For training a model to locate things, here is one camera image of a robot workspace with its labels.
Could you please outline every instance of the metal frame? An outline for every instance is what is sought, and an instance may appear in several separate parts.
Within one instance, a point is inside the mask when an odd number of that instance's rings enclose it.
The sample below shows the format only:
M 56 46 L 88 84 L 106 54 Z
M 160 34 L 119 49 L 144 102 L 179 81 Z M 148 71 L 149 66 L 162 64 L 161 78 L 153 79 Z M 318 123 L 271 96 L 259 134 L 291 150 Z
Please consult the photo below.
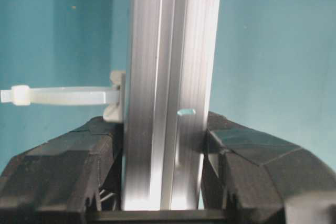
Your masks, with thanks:
M 219 0 L 132 5 L 122 208 L 196 209 Z

